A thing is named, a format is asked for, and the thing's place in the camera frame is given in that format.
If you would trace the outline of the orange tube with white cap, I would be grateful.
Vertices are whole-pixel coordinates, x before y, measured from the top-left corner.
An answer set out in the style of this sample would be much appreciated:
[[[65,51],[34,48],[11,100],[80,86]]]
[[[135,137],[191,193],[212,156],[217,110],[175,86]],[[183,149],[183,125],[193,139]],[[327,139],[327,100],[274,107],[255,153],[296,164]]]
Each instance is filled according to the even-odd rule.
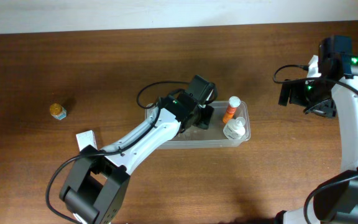
[[[223,122],[227,123],[230,119],[233,118],[237,108],[241,104],[241,100],[237,96],[230,97],[228,101],[228,106],[226,108],[226,112],[223,116]]]

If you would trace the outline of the white squeeze bottle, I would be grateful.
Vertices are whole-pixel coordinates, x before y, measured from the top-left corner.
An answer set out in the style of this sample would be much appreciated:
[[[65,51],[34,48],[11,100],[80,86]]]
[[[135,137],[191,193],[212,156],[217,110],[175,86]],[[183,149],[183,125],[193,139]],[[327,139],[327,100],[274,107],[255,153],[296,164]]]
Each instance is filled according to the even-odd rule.
[[[246,133],[245,125],[246,120],[243,117],[230,119],[223,129],[223,133],[228,139],[241,139]]]

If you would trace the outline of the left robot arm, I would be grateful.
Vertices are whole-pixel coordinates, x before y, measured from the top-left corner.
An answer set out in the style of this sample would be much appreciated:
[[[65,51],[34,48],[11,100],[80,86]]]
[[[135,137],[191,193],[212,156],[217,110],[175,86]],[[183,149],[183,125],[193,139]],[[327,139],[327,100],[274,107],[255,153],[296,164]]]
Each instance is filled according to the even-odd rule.
[[[87,145],[64,162],[59,171],[68,164],[72,167],[59,198],[73,214],[64,218],[72,223],[110,223],[135,169],[156,148],[190,127],[208,128],[215,99],[214,91],[174,90],[150,105],[150,116],[117,142],[101,149]]]

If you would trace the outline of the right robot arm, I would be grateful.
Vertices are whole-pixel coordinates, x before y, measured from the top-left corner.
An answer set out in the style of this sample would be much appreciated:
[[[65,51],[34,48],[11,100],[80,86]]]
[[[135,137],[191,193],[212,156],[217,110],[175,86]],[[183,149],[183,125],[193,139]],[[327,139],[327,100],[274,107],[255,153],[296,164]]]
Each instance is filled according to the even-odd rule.
[[[304,114],[337,118],[341,135],[341,170],[319,184],[304,206],[281,211],[275,223],[358,223],[358,56],[350,37],[334,35],[321,41],[306,78],[280,81],[278,103],[304,108]]]

